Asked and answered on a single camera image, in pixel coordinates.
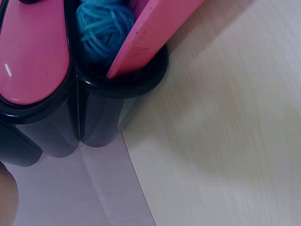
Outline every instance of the blue yarn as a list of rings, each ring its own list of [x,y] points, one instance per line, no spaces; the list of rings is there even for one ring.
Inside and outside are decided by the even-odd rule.
[[[134,25],[124,0],[82,0],[76,15],[86,58],[110,66]]]

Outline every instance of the pink lid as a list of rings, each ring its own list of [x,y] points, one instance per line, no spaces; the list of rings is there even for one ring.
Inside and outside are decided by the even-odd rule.
[[[0,32],[0,94],[27,105],[49,96],[70,63],[63,0],[10,0]]]

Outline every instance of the floor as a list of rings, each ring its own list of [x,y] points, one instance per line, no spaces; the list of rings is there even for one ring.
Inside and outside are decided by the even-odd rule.
[[[123,130],[157,226],[301,226],[300,22],[300,0],[206,0],[172,37]]]
[[[80,144],[66,158],[7,168],[19,187],[14,226],[155,226],[121,135],[104,148]]]

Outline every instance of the wood grain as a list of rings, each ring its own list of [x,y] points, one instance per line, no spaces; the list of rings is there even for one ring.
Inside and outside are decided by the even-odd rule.
[[[207,0],[123,131],[157,226],[301,225],[301,2]]]

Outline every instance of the cylindrical container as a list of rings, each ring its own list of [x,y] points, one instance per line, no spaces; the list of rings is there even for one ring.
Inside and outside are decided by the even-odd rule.
[[[1,18],[0,119],[65,157],[79,144],[79,119],[64,0],[9,1]]]
[[[76,8],[80,1],[65,7],[67,33],[79,87],[81,141],[92,147],[109,144],[134,115],[138,103],[165,76],[168,51],[163,47],[142,70],[122,79],[105,78],[108,68],[89,65],[82,55]]]
[[[31,166],[42,155],[42,150],[14,126],[0,121],[0,160],[18,166]]]

